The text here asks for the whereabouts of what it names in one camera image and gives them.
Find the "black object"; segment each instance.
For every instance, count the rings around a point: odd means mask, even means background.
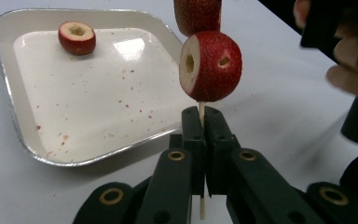
[[[295,0],[259,0],[281,20],[301,33],[296,27],[293,11],[280,7],[293,4]],[[335,60],[333,49],[338,40],[334,34],[342,21],[350,21],[358,27],[358,0],[312,0],[307,24],[302,31],[300,45],[305,48],[316,48]],[[341,132],[358,143],[358,98],[351,106]]]
[[[182,126],[150,178],[135,188],[97,188],[74,223],[190,223],[191,195],[203,195],[205,176],[211,195],[227,195],[235,224],[358,223],[358,187],[321,182],[307,192],[294,189],[260,152],[240,146],[219,110],[205,108],[203,131],[197,108],[190,107],[182,112]],[[351,179],[345,175],[342,182]]]

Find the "white surface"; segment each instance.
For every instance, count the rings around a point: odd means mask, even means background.
[[[0,15],[25,7],[139,9],[161,18],[185,40],[172,1],[0,0]],[[300,37],[256,0],[224,1],[222,32],[237,41],[243,55],[241,83],[221,109],[241,145],[261,151],[297,188],[317,181],[337,183],[358,155],[358,146],[339,133],[352,97],[324,81],[332,62],[317,50],[301,49]],[[169,142],[165,136],[111,159],[68,169],[27,155],[14,127],[0,72],[0,223],[71,223],[102,184],[134,186],[149,177]],[[198,219],[197,203],[192,223],[231,223],[224,197],[207,200],[205,221]]]
[[[57,27],[70,20],[93,27],[90,55],[60,45]],[[1,16],[0,61],[21,140],[39,161],[78,166],[177,130],[183,108],[194,105],[179,85],[181,49],[161,20],[140,11]]]

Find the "apple flesh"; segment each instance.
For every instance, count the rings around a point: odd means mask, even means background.
[[[215,102],[230,95],[241,79],[240,47],[218,31],[192,35],[183,45],[179,80],[197,102]]]
[[[220,31],[222,0],[173,0],[179,31],[189,37],[201,31]]]
[[[92,28],[80,21],[66,21],[60,25],[58,38],[62,47],[74,55],[86,55],[94,51],[96,36]]]

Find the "apple core hole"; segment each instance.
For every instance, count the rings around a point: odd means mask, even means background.
[[[194,59],[193,59],[193,55],[187,55],[186,58],[186,70],[188,73],[192,73],[194,70]]]
[[[224,57],[219,61],[219,67],[221,67],[221,68],[227,67],[228,64],[229,64],[229,58],[228,57]]]
[[[82,29],[80,26],[71,27],[71,34],[73,34],[73,35],[83,35],[84,34],[84,29]]]

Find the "apple slice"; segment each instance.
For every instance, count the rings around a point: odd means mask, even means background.
[[[220,31],[222,0],[173,0],[179,31],[191,36],[201,31]]]
[[[62,47],[74,55],[86,55],[94,51],[96,36],[86,23],[66,21],[60,25],[58,38]]]
[[[192,35],[183,45],[179,80],[197,102],[215,102],[231,94],[241,79],[242,58],[237,43],[218,31]]]

